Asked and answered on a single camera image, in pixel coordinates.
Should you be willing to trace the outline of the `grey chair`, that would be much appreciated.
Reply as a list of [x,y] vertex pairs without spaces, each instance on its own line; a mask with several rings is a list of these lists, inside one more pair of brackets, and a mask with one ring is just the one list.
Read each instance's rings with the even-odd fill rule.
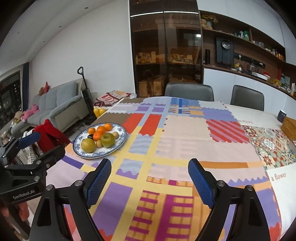
[[168,83],[165,96],[200,101],[214,101],[213,89],[209,85],[197,83]]
[[234,85],[230,105],[264,111],[264,95],[254,89]]

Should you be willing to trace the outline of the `floral patterned table mat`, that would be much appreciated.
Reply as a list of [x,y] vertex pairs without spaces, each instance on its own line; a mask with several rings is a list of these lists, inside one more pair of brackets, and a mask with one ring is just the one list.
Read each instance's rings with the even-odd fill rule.
[[282,130],[256,126],[242,128],[266,170],[295,163],[295,154],[289,147],[291,141]]

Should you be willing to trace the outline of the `grey sofa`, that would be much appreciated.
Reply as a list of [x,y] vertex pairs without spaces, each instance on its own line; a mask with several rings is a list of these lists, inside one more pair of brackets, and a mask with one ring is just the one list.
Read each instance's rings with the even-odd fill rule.
[[47,93],[37,94],[28,109],[37,104],[39,112],[30,116],[26,122],[20,120],[18,123],[12,123],[11,134],[23,133],[30,126],[42,125],[46,119],[64,132],[89,114],[81,92],[84,87],[83,80],[78,79],[50,88]]

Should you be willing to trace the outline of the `dark glass display cabinet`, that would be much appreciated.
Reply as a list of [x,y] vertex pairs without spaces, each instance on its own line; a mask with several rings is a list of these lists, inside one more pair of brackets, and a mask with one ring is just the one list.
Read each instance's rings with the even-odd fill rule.
[[137,96],[162,96],[170,82],[202,82],[196,1],[129,1],[129,12]]

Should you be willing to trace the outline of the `woven wicker basket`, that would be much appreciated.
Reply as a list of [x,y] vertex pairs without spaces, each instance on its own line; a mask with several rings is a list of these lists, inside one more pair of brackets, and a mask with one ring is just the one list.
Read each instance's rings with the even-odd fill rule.
[[281,126],[281,130],[291,140],[296,140],[296,120],[293,118],[285,117]]

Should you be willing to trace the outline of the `colourful patchwork tablecloth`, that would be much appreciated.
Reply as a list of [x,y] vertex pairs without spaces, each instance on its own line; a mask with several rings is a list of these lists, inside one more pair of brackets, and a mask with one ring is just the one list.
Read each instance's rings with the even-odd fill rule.
[[270,238],[281,216],[263,162],[242,126],[256,126],[232,106],[174,97],[124,100],[98,120],[119,123],[123,146],[109,155],[112,172],[93,220],[105,240],[194,240],[207,216],[188,174],[196,158],[216,179],[254,186]]

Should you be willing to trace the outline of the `black thermos bottle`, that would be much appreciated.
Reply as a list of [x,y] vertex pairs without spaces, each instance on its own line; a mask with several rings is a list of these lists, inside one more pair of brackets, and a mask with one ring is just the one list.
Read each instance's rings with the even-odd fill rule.
[[205,50],[205,60],[204,60],[204,64],[205,64],[205,65],[210,65],[210,61],[211,61],[211,53],[210,53],[210,49],[206,49],[206,50]]

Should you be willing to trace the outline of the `grey chair right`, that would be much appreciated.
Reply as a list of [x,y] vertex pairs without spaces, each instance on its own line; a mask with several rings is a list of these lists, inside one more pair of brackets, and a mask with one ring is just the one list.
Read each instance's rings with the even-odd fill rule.
[[234,85],[230,105],[264,111],[264,95],[254,89]]

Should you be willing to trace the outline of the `black water dispenser appliance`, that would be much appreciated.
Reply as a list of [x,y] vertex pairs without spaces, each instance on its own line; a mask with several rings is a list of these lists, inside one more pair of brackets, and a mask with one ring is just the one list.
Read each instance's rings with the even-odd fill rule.
[[234,45],[232,41],[224,38],[216,38],[216,62],[233,65]]

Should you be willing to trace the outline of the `black upright vacuum cleaner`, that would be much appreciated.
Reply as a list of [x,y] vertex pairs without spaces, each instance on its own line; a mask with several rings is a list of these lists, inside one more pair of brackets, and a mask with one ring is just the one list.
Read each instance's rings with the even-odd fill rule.
[[79,67],[77,69],[77,73],[82,76],[83,83],[84,83],[84,86],[85,86],[83,89],[81,89],[83,98],[84,98],[84,100],[86,102],[86,106],[87,106],[88,111],[89,111],[89,117],[88,117],[88,119],[86,120],[85,123],[87,125],[91,125],[96,120],[96,115],[94,114],[94,111],[93,111],[94,110],[94,108],[93,108],[93,99],[92,99],[90,90],[89,90],[89,88],[87,86],[87,83],[86,83],[86,80],[85,80],[83,66],[81,66],[81,67]]

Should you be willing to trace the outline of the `yellow chair back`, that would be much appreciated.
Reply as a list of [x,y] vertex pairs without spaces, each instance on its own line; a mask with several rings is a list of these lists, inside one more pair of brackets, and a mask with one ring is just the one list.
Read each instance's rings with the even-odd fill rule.
[[93,112],[96,116],[96,118],[99,118],[100,116],[102,116],[107,110],[105,108],[94,108]]

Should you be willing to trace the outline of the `orange mandarin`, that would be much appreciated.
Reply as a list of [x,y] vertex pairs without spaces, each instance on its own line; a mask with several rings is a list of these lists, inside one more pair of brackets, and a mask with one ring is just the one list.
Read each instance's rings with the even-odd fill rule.
[[99,141],[101,140],[101,137],[104,133],[102,133],[101,131],[98,131],[96,133],[93,134],[93,140],[96,142],[96,141]]
[[112,124],[110,124],[110,123],[105,123],[103,127],[106,129],[106,131],[112,130]]
[[101,133],[102,135],[105,134],[107,132],[107,129],[105,128],[105,126],[99,126],[96,130],[97,133]]
[[96,128],[94,128],[94,127],[89,128],[89,129],[88,129],[88,133],[89,133],[90,135],[95,134],[95,133],[96,133]]

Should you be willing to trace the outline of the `blue white porcelain plate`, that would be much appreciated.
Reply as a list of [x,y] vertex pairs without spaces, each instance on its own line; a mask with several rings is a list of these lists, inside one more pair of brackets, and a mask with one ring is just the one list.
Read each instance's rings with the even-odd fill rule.
[[[97,128],[99,126],[103,126],[105,123],[99,123],[96,125],[93,125],[89,128]],[[95,158],[100,158],[103,156],[106,156],[112,152],[114,152],[115,150],[117,150],[118,148],[120,148],[124,142],[126,141],[127,138],[127,132],[124,129],[123,126],[117,124],[117,123],[110,123],[112,124],[112,130],[111,131],[107,131],[106,133],[113,133],[113,132],[118,132],[119,133],[119,138],[115,139],[115,145],[110,147],[110,148],[105,148],[104,146],[102,148],[96,148],[96,150],[93,153],[86,153],[85,151],[82,150],[81,148],[81,142],[83,139],[88,138],[87,136],[89,135],[88,133],[88,129],[83,130],[74,140],[73,142],[73,150],[74,153],[77,154],[79,157],[85,158],[85,159],[95,159]]]

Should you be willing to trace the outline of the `yellow green pear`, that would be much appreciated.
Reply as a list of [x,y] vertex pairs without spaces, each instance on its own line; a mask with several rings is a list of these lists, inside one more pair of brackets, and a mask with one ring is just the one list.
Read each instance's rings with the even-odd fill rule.
[[96,150],[96,143],[91,138],[85,138],[81,142],[81,148],[86,153],[93,153]]

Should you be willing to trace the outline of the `red jacket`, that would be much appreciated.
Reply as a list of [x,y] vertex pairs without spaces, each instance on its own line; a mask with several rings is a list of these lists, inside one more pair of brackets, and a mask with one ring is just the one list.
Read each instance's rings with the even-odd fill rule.
[[42,125],[35,127],[33,132],[38,132],[40,134],[40,139],[37,143],[43,153],[46,153],[59,145],[66,147],[70,144],[69,138],[67,138],[67,136],[59,129],[55,128],[49,119],[46,119]]

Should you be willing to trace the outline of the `grey chair left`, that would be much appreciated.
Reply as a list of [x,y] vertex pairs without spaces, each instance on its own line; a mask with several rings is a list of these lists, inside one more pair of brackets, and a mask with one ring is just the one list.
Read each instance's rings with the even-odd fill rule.
[[165,96],[200,101],[214,101],[213,89],[209,85],[197,83],[168,83]]

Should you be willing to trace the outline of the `brown kiwi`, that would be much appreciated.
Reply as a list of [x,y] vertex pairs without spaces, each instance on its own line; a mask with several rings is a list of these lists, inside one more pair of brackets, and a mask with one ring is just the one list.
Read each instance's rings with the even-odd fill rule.
[[100,140],[97,140],[97,141],[96,141],[96,147],[97,147],[97,148],[102,148],[102,147],[103,147],[103,145],[102,145],[102,143],[101,143]]
[[119,133],[118,132],[113,132],[112,134],[113,134],[113,136],[114,136],[115,139],[118,139],[119,138]]

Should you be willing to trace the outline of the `pink plush toy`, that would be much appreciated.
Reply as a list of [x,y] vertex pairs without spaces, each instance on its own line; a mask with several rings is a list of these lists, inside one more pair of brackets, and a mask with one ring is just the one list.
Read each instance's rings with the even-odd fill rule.
[[26,122],[27,119],[32,116],[33,114],[36,114],[39,112],[39,107],[37,104],[33,104],[31,109],[28,109],[23,112],[23,115],[21,116],[21,121]]

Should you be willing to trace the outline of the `dark blue mug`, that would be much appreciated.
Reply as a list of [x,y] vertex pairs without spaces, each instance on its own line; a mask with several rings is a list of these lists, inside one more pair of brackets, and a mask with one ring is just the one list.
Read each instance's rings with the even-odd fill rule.
[[287,113],[283,110],[280,110],[278,115],[277,115],[277,120],[281,123],[283,123],[285,117],[287,116]]

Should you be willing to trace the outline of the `green apple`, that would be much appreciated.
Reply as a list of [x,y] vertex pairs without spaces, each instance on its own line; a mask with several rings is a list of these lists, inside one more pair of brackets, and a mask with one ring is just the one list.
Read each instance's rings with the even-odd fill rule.
[[101,136],[100,142],[105,148],[110,148],[115,145],[115,137],[111,133],[105,133]]

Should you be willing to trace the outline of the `folded striped cloth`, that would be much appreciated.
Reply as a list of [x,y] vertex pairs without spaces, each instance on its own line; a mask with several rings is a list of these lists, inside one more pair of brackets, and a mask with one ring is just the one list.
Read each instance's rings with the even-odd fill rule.
[[137,95],[135,93],[113,90],[111,92],[107,92],[105,95],[101,97],[97,97],[93,105],[97,107],[114,106],[121,99],[133,99],[136,97]]

